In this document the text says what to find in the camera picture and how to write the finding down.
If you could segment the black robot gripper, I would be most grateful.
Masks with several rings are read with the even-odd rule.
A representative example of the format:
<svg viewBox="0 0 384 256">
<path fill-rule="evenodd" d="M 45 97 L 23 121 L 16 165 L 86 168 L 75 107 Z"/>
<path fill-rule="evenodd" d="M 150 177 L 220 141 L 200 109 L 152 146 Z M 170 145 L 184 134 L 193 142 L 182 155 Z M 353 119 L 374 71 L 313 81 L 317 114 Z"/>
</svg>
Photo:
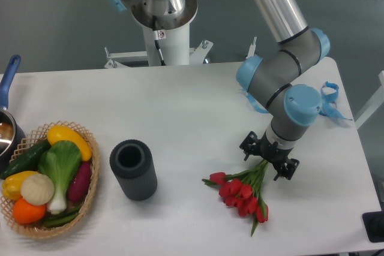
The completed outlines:
<svg viewBox="0 0 384 256">
<path fill-rule="evenodd" d="M 244 153 L 244 161 L 246 161 L 250 155 L 261 156 L 263 159 L 270 162 L 275 168 L 277 174 L 274 177 L 276 181 L 279 177 L 290 180 L 294 175 L 300 161 L 294 158 L 288 158 L 290 149 L 278 148 L 278 142 L 270 142 L 264 134 L 259 139 L 254 131 L 250 131 L 246 138 L 239 145 L 239 148 Z"/>
</svg>

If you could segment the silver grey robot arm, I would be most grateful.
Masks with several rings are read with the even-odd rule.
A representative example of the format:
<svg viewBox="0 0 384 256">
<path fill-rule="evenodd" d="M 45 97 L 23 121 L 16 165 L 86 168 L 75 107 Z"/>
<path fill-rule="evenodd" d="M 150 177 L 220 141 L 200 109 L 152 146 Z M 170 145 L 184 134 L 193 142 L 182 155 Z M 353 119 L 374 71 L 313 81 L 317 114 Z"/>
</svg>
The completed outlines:
<svg viewBox="0 0 384 256">
<path fill-rule="evenodd" d="M 130 10 L 142 27 L 150 66 L 203 61 L 190 49 L 190 23 L 197 13 L 197 0 L 110 1 L 119 10 Z M 250 56 L 237 70 L 241 87 L 272 115 L 263 136 L 249 133 L 241 149 L 270 162 L 278 177 L 290 179 L 299 161 L 289 158 L 289 153 L 322 107 L 318 91 L 295 80 L 328 54 L 330 43 L 320 29 L 308 27 L 295 0 L 255 2 L 280 49 L 269 59 Z"/>
</svg>

